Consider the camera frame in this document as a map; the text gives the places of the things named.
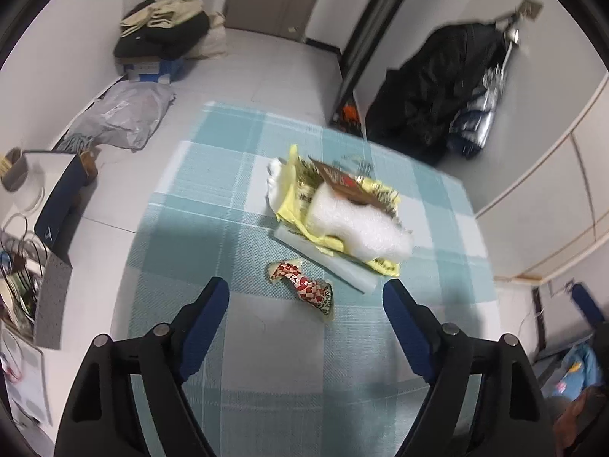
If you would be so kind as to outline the wall hook plate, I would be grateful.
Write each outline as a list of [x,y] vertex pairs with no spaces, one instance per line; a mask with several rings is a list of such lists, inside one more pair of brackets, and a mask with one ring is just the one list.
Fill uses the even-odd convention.
[[534,21],[541,13],[544,4],[537,0],[522,0],[516,13],[519,19]]

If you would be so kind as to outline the yellow snack wrapper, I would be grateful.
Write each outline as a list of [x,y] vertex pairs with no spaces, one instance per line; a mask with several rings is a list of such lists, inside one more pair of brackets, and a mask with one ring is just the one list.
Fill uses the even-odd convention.
[[[336,237],[316,237],[306,230],[305,218],[312,198],[318,187],[324,183],[319,172],[315,169],[310,158],[303,158],[298,152],[298,147],[293,144],[288,152],[285,171],[287,172],[286,182],[288,183],[285,199],[276,213],[277,220],[285,224],[290,230],[310,240],[321,251],[336,251],[342,256],[360,263],[380,275],[397,278],[400,275],[400,263],[392,263],[384,259],[376,259],[371,262],[361,262],[348,255],[344,250],[343,243]],[[406,228],[399,217],[400,195],[393,188],[366,176],[353,176],[364,188],[376,192],[385,202],[388,203],[387,213],[396,223]]]

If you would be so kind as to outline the black backpack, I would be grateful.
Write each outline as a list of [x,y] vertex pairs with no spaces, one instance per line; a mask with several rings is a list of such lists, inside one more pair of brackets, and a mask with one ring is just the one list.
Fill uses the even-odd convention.
[[429,166],[447,152],[449,128],[505,48],[480,22],[435,29],[406,63],[389,69],[365,116],[367,139]]

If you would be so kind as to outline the white plastic strip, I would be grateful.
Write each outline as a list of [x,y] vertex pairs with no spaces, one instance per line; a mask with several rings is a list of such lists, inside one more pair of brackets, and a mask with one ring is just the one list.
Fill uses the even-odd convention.
[[369,270],[336,251],[321,251],[303,236],[280,225],[273,233],[274,239],[284,243],[303,257],[316,262],[362,294],[375,292],[381,283],[378,273]]

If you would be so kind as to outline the pile of clothes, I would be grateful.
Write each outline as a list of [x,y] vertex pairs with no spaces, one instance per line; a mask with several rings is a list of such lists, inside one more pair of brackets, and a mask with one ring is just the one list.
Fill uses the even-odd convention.
[[121,20],[116,59],[202,60],[227,52],[225,18],[202,0],[145,0]]

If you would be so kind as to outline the blue white shoebox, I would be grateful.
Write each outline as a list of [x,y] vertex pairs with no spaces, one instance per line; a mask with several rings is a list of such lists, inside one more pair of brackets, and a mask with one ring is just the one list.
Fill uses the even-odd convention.
[[169,85],[180,75],[184,66],[183,58],[165,60],[157,57],[118,59],[126,77],[130,81],[145,81]]

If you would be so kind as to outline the white cabinet doors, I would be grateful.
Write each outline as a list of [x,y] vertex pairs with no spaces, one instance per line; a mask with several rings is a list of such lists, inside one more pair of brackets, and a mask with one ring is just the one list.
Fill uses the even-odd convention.
[[543,284],[608,243],[608,78],[566,132],[476,215],[493,275]]

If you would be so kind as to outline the white foam sheet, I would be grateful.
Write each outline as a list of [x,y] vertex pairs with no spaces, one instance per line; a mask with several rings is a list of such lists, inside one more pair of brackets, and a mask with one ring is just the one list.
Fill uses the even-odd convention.
[[351,202],[327,183],[316,190],[304,219],[316,237],[336,237],[345,252],[361,262],[408,260],[413,251],[412,232],[371,205]]

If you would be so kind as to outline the red checkered candy wrapper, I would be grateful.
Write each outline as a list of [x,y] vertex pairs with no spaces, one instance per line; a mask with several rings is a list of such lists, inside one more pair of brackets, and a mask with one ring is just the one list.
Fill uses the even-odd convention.
[[286,281],[302,302],[315,307],[326,319],[333,314],[335,294],[328,282],[309,278],[303,273],[303,260],[293,259],[271,263],[267,266],[267,278],[271,283]]

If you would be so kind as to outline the navy blue box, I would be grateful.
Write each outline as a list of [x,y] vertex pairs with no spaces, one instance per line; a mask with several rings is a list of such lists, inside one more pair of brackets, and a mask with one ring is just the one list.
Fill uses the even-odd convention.
[[52,249],[68,211],[88,182],[88,174],[76,154],[33,152],[30,156],[45,189],[41,206],[33,216],[34,232],[47,248]]

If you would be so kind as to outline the silver folded umbrella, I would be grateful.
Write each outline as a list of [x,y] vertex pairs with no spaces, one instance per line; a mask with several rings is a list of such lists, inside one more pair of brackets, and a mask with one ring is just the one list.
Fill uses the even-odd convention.
[[479,155],[487,144],[506,88],[510,60],[519,43],[519,30],[515,24],[505,28],[503,38],[499,56],[493,58],[470,101],[458,112],[449,128],[449,150],[467,160]]

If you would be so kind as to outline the brown snack wrapper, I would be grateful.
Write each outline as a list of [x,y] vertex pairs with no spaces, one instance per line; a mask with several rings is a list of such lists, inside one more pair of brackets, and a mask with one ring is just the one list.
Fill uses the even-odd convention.
[[367,190],[363,184],[349,176],[348,173],[332,167],[326,163],[310,158],[311,163],[319,172],[325,184],[328,184],[335,193],[346,198],[356,205],[371,205],[381,211],[388,211],[388,203],[376,192]]

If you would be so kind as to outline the white tissue bag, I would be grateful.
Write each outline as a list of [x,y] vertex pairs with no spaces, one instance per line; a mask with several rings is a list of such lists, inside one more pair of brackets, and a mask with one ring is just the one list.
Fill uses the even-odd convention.
[[266,198],[271,210],[276,213],[281,207],[287,192],[286,163],[280,158],[271,159],[267,165]]

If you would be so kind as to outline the grey plastic mailer bag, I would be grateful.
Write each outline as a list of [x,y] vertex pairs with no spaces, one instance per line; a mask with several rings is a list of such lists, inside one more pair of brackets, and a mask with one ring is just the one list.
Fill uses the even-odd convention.
[[72,122],[56,150],[79,154],[107,144],[141,151],[172,102],[170,85],[119,81]]

